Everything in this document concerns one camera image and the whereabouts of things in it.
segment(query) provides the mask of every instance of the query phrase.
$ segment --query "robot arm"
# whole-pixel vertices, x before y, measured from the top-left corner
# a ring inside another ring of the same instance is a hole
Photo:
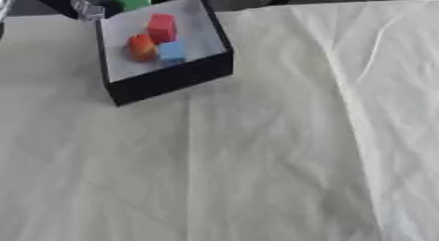
[[[89,0],[39,0],[57,12],[72,19],[96,21],[111,17],[123,10],[123,5],[114,0],[96,4]],[[0,23],[7,16],[15,0],[0,0]]]

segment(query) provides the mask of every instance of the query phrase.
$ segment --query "orange cube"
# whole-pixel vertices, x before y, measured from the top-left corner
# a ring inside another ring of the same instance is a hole
[[[157,55],[157,46],[146,33],[137,34],[129,37],[129,53],[135,61],[152,61]]]

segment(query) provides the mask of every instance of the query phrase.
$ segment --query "table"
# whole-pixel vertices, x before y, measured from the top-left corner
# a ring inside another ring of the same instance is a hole
[[[438,240],[438,12],[222,13],[234,77],[123,108],[92,25],[8,19],[0,239]]]

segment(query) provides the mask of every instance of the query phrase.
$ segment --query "black box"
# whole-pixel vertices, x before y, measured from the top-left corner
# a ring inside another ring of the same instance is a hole
[[[186,46],[186,62],[167,67],[136,63],[125,54],[131,35],[141,32],[153,13],[176,17]],[[172,0],[98,22],[104,85],[118,106],[210,81],[233,72],[233,48],[207,0]]]

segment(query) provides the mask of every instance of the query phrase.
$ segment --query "cube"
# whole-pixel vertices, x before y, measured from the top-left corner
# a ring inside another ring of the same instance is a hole
[[[157,46],[146,33],[129,37],[128,48],[132,60],[138,62],[154,60],[157,55]]]
[[[165,65],[183,63],[185,60],[183,43],[174,41],[159,45],[159,57]]]
[[[173,15],[153,14],[147,27],[148,34],[156,45],[176,40],[176,25]]]

